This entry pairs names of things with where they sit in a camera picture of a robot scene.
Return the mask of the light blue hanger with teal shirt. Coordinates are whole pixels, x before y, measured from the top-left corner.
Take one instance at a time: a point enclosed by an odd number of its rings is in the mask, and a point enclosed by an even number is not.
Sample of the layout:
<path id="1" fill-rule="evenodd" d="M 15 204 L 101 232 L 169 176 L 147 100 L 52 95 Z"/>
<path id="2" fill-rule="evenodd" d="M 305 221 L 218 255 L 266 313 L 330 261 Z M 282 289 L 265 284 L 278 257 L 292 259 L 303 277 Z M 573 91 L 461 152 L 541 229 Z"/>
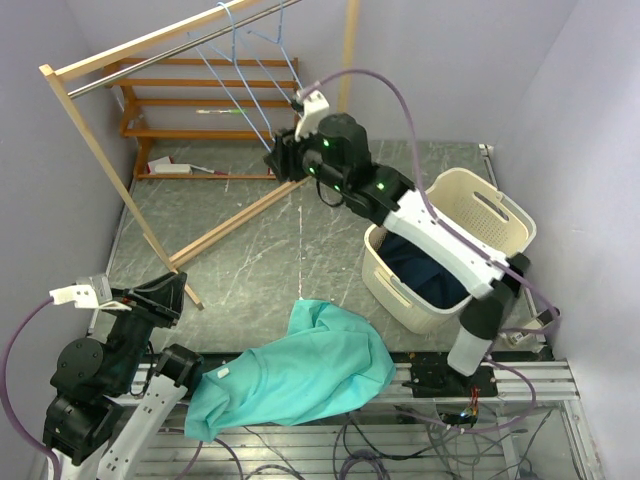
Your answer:
<path id="1" fill-rule="evenodd" d="M 254 81 L 249 79 L 239 64 L 239 59 L 236 52 L 236 41 L 237 41 L 237 29 L 235 26 L 235 19 L 233 14 L 231 13 L 230 8 L 226 5 L 224 1 L 217 1 L 215 4 L 216 7 L 221 7 L 227 16 L 227 19 L 230 21 L 231 26 L 231 51 L 229 54 L 217 48 L 212 44 L 211 41 L 205 41 L 201 45 L 195 46 L 194 50 L 197 53 L 197 56 L 200 60 L 204 62 L 206 69 L 211 73 L 213 78 L 219 82 L 223 92 L 226 94 L 228 99 L 231 101 L 233 107 L 239 111 L 242 118 L 247 122 L 250 130 L 256 134 L 259 138 L 259 141 L 264 146 L 267 152 L 272 150 L 272 147 L 275 142 L 275 134 L 273 125 L 271 120 L 269 119 L 265 107 L 263 107 L 260 103 L 260 100 L 256 96 L 255 89 L 256 86 L 253 86 Z M 215 60 L 222 60 L 225 62 L 225 67 L 230 67 L 235 72 L 235 80 L 239 82 L 238 86 L 232 87 L 231 81 L 223 80 L 221 75 L 218 72 L 218 68 L 213 64 L 213 60 L 208 58 L 204 53 L 203 48 L 206 48 L 210 53 L 214 54 Z M 242 107 L 240 105 L 240 99 L 236 93 L 233 93 L 233 90 L 239 90 L 242 88 L 249 100 L 248 107 Z M 264 127 L 266 128 L 267 136 L 264 136 L 259 132 L 259 128 L 254 120 L 251 119 L 248 109 L 250 107 L 254 107 L 257 110 L 258 116 L 262 120 Z"/>

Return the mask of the light blue wire hanger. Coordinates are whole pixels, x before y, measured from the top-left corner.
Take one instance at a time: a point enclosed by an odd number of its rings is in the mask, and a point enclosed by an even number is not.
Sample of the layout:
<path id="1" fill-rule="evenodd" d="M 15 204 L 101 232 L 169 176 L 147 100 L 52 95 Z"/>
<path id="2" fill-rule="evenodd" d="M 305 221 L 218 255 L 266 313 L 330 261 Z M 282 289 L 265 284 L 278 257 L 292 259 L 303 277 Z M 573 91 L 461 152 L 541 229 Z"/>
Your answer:
<path id="1" fill-rule="evenodd" d="M 298 73 L 298 67 L 294 62 L 294 58 L 289 55 L 286 50 L 285 40 L 284 40 L 284 21 L 285 21 L 285 1 L 279 1 L 277 4 L 277 10 L 275 14 L 277 15 L 277 23 L 275 24 L 275 30 L 272 34 L 267 33 L 266 31 L 256 30 L 255 28 L 247 28 L 245 30 L 247 36 L 255 37 L 256 39 L 260 39 L 261 41 L 273 46 L 276 48 L 282 60 L 285 62 L 286 67 L 289 69 L 292 81 L 294 86 L 292 87 L 293 96 L 297 95 L 297 91 L 302 88 L 302 82 Z"/>

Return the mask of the teal t shirt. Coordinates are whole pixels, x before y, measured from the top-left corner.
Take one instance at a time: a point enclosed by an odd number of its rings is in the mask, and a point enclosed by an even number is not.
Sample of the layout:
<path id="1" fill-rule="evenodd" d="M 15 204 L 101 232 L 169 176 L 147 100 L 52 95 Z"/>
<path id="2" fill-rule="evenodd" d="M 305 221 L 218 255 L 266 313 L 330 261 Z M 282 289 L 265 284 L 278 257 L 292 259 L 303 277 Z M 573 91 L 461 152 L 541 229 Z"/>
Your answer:
<path id="1" fill-rule="evenodd" d="M 383 392 L 395 374 L 365 318 L 326 301 L 298 300 L 283 338 L 203 374 L 185 434 L 209 443 L 228 428 L 293 426 L 347 413 Z"/>

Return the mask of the navy blue t shirt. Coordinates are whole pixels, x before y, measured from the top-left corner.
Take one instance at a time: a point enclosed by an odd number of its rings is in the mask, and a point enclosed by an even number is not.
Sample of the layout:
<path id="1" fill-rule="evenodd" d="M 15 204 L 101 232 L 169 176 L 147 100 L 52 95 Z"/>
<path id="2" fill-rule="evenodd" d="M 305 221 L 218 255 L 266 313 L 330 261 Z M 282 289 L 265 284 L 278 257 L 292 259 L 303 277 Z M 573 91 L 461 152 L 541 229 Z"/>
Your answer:
<path id="1" fill-rule="evenodd" d="M 442 265 L 392 232 L 386 234 L 377 253 L 402 283 L 433 307 L 449 309 L 469 296 Z"/>

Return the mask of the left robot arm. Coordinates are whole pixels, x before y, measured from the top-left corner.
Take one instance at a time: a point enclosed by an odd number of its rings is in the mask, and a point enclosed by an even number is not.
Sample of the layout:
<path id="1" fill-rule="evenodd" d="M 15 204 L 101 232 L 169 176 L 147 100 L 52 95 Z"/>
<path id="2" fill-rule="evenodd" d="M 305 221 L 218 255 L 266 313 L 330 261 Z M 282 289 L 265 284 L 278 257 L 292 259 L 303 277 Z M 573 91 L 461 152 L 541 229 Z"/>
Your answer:
<path id="1" fill-rule="evenodd" d="M 181 317 L 187 275 L 170 272 L 139 286 L 110 287 L 104 275 L 51 291 L 53 304 L 102 310 L 115 321 L 105 341 L 84 337 L 59 354 L 50 383 L 43 443 L 51 479 L 130 479 L 173 408 L 203 387 L 201 355 L 173 344 L 149 371 L 148 385 L 124 426 L 116 398 L 131 391 L 156 328 Z"/>

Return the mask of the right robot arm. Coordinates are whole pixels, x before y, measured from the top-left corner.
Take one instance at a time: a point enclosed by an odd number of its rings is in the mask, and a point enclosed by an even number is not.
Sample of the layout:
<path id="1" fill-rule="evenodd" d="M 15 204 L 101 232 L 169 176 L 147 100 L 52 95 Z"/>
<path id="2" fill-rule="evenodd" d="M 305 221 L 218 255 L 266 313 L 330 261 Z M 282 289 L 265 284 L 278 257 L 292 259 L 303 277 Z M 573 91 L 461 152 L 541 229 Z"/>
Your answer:
<path id="1" fill-rule="evenodd" d="M 275 134 L 265 163 L 281 182 L 312 177 L 336 191 L 354 214 L 404 238 L 450 272 L 472 299 L 460 315 L 460 329 L 440 373 L 450 394 L 476 383 L 484 360 L 515 298 L 529 259 L 482 242 L 424 201 L 423 192 L 393 167 L 373 161 L 366 130 L 348 114 L 331 114 L 317 130 Z"/>

